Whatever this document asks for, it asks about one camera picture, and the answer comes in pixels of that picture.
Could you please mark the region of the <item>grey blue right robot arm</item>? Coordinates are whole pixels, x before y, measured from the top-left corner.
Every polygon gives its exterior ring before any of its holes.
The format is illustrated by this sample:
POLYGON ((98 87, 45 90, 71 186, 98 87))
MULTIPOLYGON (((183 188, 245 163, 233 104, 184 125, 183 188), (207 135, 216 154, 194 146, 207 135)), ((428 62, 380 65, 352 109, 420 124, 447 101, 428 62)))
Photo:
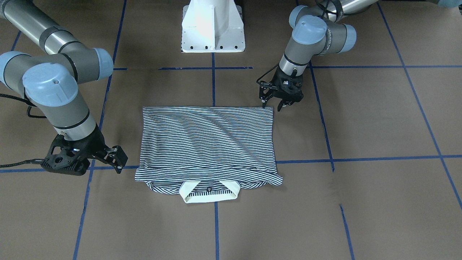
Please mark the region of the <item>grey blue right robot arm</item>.
POLYGON ((19 51, 1 54, 1 82, 16 99, 42 111, 57 135, 43 159, 1 165, 10 168, 39 164, 51 173, 82 176, 90 160, 111 165, 121 173, 128 157, 121 146, 108 147, 79 90, 79 84, 109 78, 114 70, 111 55, 88 48, 58 25, 31 0, 2 0, 1 18, 33 40, 45 56, 33 57, 19 51))

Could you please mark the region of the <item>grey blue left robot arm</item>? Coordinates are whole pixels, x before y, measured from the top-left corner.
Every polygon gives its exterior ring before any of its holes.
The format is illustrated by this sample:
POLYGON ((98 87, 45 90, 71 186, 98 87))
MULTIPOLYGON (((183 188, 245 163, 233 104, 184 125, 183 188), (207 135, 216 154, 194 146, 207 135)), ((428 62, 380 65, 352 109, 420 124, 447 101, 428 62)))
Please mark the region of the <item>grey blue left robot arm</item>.
POLYGON ((302 74, 312 69, 314 56, 339 54, 350 51, 357 41, 355 28, 340 24, 347 16, 355 16, 368 10, 376 0, 317 0, 308 7, 297 5, 290 13, 291 37, 281 60, 273 69, 275 74, 269 81, 256 80, 259 85, 259 99, 265 108, 272 98, 279 98, 277 110, 300 102, 302 74))

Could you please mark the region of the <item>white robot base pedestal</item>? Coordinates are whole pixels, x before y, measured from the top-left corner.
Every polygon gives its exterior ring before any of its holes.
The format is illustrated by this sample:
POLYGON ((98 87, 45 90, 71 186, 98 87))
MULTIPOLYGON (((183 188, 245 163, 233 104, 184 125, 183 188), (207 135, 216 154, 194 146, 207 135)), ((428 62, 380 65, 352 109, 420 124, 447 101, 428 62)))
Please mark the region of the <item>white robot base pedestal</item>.
POLYGON ((183 7, 181 51, 238 53, 246 48, 241 0, 192 0, 183 7))

